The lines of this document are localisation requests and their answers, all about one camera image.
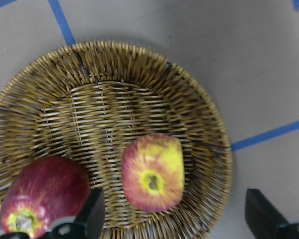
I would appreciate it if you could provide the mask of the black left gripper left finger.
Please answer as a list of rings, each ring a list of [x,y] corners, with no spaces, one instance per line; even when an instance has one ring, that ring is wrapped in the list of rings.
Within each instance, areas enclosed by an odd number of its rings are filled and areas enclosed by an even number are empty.
[[[55,220],[48,228],[49,239],[98,239],[105,222],[105,196],[94,188],[77,216]]]

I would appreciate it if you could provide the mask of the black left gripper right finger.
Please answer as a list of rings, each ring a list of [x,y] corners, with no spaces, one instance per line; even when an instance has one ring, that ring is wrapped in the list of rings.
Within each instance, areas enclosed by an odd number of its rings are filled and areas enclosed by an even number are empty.
[[[259,189],[247,189],[245,221],[256,239],[299,239],[299,223],[289,222]]]

